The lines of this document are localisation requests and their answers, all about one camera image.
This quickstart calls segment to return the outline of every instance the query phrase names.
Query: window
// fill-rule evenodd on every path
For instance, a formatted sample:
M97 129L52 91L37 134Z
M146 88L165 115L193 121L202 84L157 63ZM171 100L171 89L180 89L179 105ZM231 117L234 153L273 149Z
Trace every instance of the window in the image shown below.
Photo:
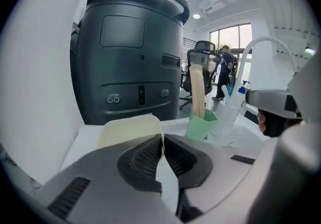
M223 45L230 48L239 48L239 27L231 27L228 29L219 30L220 32L220 49Z
M217 50L217 46L218 46L218 43L219 43L219 32L216 31L216 32L211 32L210 33L210 41L215 44L215 50Z
M251 24L237 25L210 33L210 41L215 44L217 50L222 49L223 45L228 45L230 48L245 48L251 40Z
M240 27L240 48L245 48L252 41L251 24L241 25Z
M210 41L215 44L216 50L222 49L223 45L227 45L231 49L245 48L251 40L251 24L237 25L234 27L217 30L210 33ZM237 72L239 71L241 65L242 56L242 53L237 55ZM245 61L246 62L244 66L242 80L249 80L252 54L248 54Z

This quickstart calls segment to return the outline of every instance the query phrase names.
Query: ceiling light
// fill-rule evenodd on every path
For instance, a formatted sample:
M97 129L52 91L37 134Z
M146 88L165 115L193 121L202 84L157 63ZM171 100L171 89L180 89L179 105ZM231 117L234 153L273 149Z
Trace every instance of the ceiling light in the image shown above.
M315 49L313 49L311 47L306 47L305 52L310 54L310 55L314 55L315 54Z
M193 15L193 18L194 19L199 19L201 17L201 15L199 15L199 14L197 14L197 13L195 13L194 15Z

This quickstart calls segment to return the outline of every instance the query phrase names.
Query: plastic bottle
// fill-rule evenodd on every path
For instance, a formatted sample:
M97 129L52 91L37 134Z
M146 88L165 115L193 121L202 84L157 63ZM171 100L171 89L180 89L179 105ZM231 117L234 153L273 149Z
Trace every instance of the plastic bottle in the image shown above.
M251 84L249 81L243 80L243 85L239 88L237 94L236 94L236 104L237 107L237 114L242 114L242 107L245 102L245 93L246 93L246 83Z
M296 64L295 58L292 55L289 48L282 41L280 41L274 37L264 36L264 37L255 38L245 47L245 49L243 51L243 57L246 58L246 56L249 53L249 51L251 50L251 48L254 45L256 45L257 43L262 42L262 41L270 41L270 42L276 43L277 45L281 46L285 50L285 52L287 52L287 55L291 59L293 71L294 72L297 71L297 64ZM222 135L228 133L233 128L235 118L237 117L236 112L238 111L238 102L241 101L241 99L239 99L239 101L237 100L238 91L235 91L235 90L237 90L240 87L241 77L243 75L245 63L246 63L246 61L241 61L240 68L239 68L239 71L237 74L237 78L236 78L235 84L234 84L234 90L232 91L232 94L229 97L229 100L226 102L225 105L222 105L219 103L218 108L215 112L216 116L218 117L218 121L216 122L215 126L213 127L213 129L211 131L211 134L214 136L222 136ZM242 94L242 96L244 96L243 92L245 93L245 91L246 91L246 88L244 87L245 84L243 84L243 88L240 91L240 94Z

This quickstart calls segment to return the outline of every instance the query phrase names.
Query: railing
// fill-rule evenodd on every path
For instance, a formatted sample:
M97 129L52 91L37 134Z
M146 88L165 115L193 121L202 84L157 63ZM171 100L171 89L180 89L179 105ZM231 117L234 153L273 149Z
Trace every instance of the railing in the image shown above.
M196 41L183 37L183 46L189 49L194 49Z

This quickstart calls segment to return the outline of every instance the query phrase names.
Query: floor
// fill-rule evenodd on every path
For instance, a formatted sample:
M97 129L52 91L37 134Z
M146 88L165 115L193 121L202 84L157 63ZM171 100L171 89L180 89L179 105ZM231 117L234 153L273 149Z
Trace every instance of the floor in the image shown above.
M216 91L217 91L217 86L213 86L212 91L206 95L205 98L205 102L206 102L206 108L210 109L212 111L215 111L218 105L218 101L214 101L212 99L213 96L216 96ZM186 96L188 96L190 93L186 92L184 89L180 89L180 98L184 98ZM180 100L179 105L182 105L184 102L184 100ZM182 110L177 109L177 116L176 119L183 119L183 118L189 118L190 113L191 113L191 109L192 109L192 104L188 104L186 106L183 107Z

